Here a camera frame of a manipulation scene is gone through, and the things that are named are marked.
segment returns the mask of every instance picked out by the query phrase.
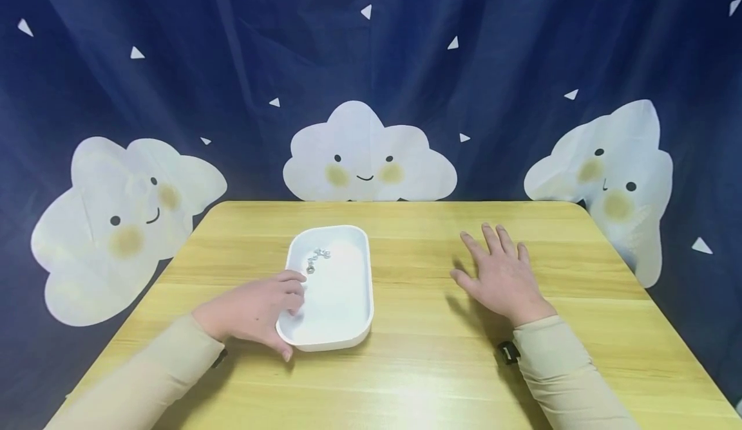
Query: right hand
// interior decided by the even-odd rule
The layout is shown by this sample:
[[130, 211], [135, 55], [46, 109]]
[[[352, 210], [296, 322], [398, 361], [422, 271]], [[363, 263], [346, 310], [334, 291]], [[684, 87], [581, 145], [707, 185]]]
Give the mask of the right hand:
[[485, 222], [482, 233], [489, 251], [466, 232], [461, 233], [464, 245], [479, 266], [479, 278], [472, 279], [463, 270], [451, 270], [451, 277], [470, 297], [492, 312], [507, 317], [513, 327], [532, 323], [557, 313], [538, 290], [531, 270], [528, 250], [522, 243], [513, 245], [503, 226], [497, 233]]

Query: wrist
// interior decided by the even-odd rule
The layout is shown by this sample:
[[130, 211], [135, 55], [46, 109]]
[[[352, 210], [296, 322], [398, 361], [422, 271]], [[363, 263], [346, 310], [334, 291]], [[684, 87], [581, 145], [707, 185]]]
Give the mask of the wrist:
[[219, 309], [213, 303], [201, 304], [191, 312], [191, 316], [201, 326], [201, 329], [218, 342], [224, 343], [230, 337], [228, 329], [220, 316]]
[[508, 316], [513, 328], [523, 326], [523, 324], [535, 323], [546, 319], [547, 317], [556, 316], [557, 310], [546, 299], [540, 298], [530, 303], [519, 305], [511, 315]]

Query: wood grain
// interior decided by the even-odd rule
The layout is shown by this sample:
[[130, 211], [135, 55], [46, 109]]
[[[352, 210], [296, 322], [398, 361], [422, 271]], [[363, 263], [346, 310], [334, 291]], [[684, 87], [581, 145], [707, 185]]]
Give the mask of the wood grain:
[[645, 429], [742, 429], [742, 420], [585, 210], [558, 202], [231, 201], [212, 209], [109, 343], [70, 401], [172, 319], [283, 268], [293, 237], [352, 224], [370, 237], [376, 316], [357, 348], [297, 353], [259, 345], [229, 356], [158, 429], [548, 429], [517, 367], [493, 356], [511, 337], [448, 277], [471, 268], [459, 231], [503, 224], [530, 250], [543, 293]]

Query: finger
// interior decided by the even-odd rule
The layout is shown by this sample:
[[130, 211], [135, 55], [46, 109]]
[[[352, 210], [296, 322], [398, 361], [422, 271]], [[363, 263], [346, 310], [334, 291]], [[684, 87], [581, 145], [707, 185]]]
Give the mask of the finger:
[[482, 224], [482, 233], [484, 234], [484, 240], [487, 241], [487, 247], [490, 250], [490, 254], [502, 253], [502, 245], [500, 245], [500, 239], [498, 238], [492, 226], [484, 222]]
[[283, 357], [283, 360], [288, 362], [291, 360], [291, 357], [294, 353], [293, 348], [286, 342], [283, 341], [281, 337], [278, 336], [278, 333], [276, 331], [273, 331], [270, 333], [269, 337], [265, 340], [265, 346], [268, 346], [269, 348], [273, 348], [275, 351], [277, 351], [281, 357]]
[[295, 270], [284, 270], [276, 274], [275, 279], [278, 280], [278, 282], [287, 282], [288, 280], [298, 280], [299, 282], [307, 282], [307, 278], [303, 274], [298, 273]]
[[288, 282], [280, 283], [283, 293], [286, 294], [297, 294], [304, 296], [304, 286], [298, 280], [289, 280]]
[[518, 255], [515, 250], [515, 246], [513, 245], [513, 241], [511, 238], [509, 238], [508, 232], [502, 225], [497, 225], [497, 236], [500, 238], [500, 246], [502, 246], [502, 250], [506, 253], [508, 256], [513, 256], [513, 258], [517, 258]]
[[531, 264], [531, 255], [528, 254], [526, 244], [524, 244], [522, 241], [518, 244], [518, 259], [520, 259], [527, 265]]
[[288, 294], [286, 297], [283, 298], [283, 301], [281, 302], [281, 307], [283, 309], [288, 309], [289, 314], [292, 316], [295, 316], [296, 313], [299, 311], [299, 308], [302, 307], [304, 304], [304, 297], [297, 294]]
[[462, 231], [461, 237], [464, 245], [469, 249], [469, 253], [473, 256], [475, 261], [484, 259], [489, 255], [487, 251], [482, 248], [482, 245], [479, 245], [477, 240], [474, 240], [473, 236]]
[[455, 280], [456, 285], [461, 287], [464, 292], [467, 292], [470, 297], [477, 298], [479, 295], [479, 280], [474, 280], [469, 277], [469, 274], [465, 273], [461, 269], [451, 269], [451, 278]]

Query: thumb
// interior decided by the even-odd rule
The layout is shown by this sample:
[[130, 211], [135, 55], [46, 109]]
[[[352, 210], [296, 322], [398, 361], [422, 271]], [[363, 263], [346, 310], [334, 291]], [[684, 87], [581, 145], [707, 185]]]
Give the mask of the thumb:
[[469, 274], [465, 273], [461, 269], [451, 269], [451, 278], [455, 280], [456, 285], [464, 289], [470, 297], [477, 298], [479, 292], [479, 281], [469, 277]]
[[291, 345], [284, 342], [283, 339], [279, 337], [278, 333], [276, 332], [272, 332], [270, 334], [267, 341], [265, 341], [265, 345], [277, 351], [286, 362], [291, 360], [292, 354], [294, 353]]

